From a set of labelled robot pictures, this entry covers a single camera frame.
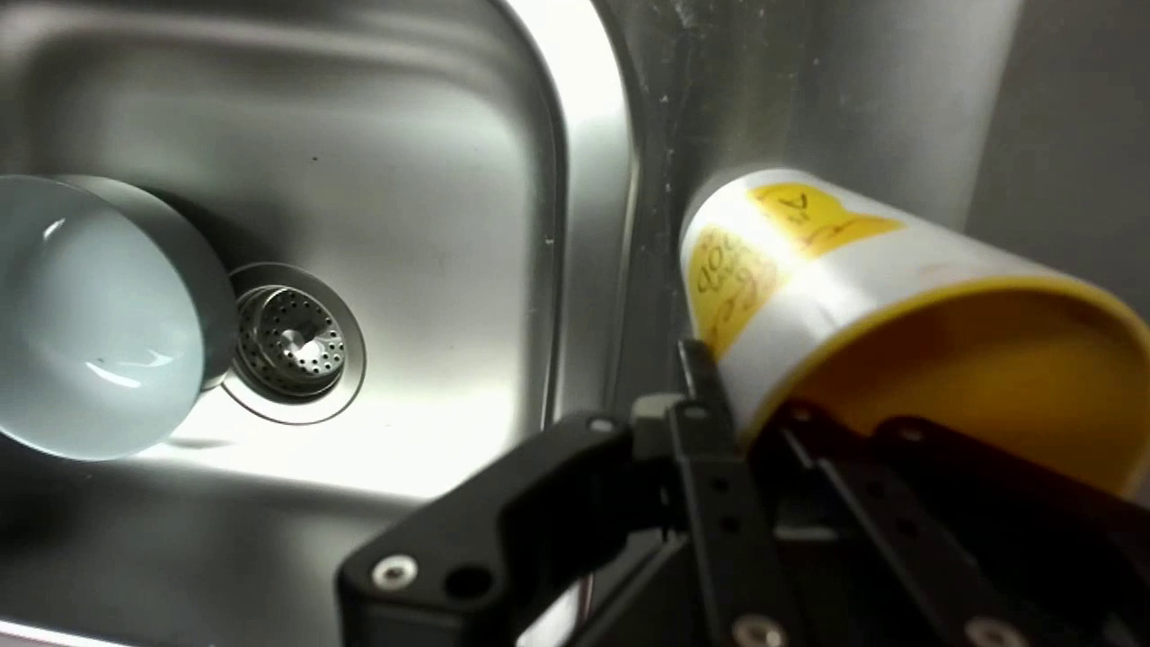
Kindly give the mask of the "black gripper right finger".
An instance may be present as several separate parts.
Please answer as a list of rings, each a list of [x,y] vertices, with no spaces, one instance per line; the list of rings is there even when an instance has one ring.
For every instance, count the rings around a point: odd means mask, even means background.
[[[1150,647],[1150,514],[924,417],[793,399],[734,442],[676,350],[676,460],[710,647]]]

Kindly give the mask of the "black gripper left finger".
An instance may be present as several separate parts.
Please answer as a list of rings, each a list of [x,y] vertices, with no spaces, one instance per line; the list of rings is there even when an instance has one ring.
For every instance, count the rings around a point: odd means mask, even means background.
[[[572,414],[336,568],[346,647],[517,647],[588,574],[607,598],[561,647],[696,647],[691,542],[664,452],[607,414]]]

